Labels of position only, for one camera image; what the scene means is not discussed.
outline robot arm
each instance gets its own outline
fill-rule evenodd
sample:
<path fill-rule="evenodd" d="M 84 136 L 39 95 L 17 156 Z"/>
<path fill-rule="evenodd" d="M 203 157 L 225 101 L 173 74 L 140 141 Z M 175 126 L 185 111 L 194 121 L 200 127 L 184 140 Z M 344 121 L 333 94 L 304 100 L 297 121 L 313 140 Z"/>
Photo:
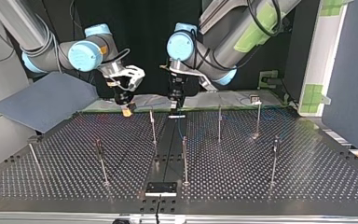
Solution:
<path fill-rule="evenodd" d="M 113 83 L 112 88 L 118 92 L 115 99 L 124 107 L 131 102 L 132 93 L 145 76 L 144 70 L 136 66 L 122 65 L 121 59 L 130 50 L 118 52 L 106 24 L 87 28 L 84 40 L 60 44 L 43 20 L 23 0 L 0 1 L 0 21 L 19 42 L 23 51 L 21 57 L 28 69 L 36 73 L 98 69 L 109 83 Z"/>
<path fill-rule="evenodd" d="M 252 2 L 247 0 L 246 4 L 238 0 L 221 1 L 222 3 L 229 2 L 235 7 L 243 5 L 250 5 L 250 7 L 248 6 L 243 12 L 235 28 L 226 35 L 216 49 L 208 49 L 197 41 L 197 26 L 177 23 L 175 32 L 167 44 L 171 61 L 168 68 L 172 74 L 171 79 L 198 76 L 200 84 L 207 91 L 217 91 L 213 83 L 227 85 L 237 73 L 237 63 L 254 47 L 263 45 L 271 36 L 275 36 L 277 33 L 272 33 L 274 26 L 279 24 L 281 18 L 285 17 L 300 1 L 254 0 Z M 210 7 L 216 7 L 217 10 L 207 8 L 205 13 L 221 19 L 223 16 L 218 13 L 218 9 L 225 8 L 222 3 L 211 4 Z M 209 21 L 216 23 L 216 20 L 211 18 Z M 200 32 L 205 34 L 210 28 L 210 22 L 206 25 L 203 23 Z M 180 88 L 171 89 L 171 92 L 180 92 L 178 89 Z M 179 97 L 171 97 L 170 94 L 170 99 L 173 102 L 183 102 L 183 94 L 175 94 L 175 96 L 178 95 Z"/>

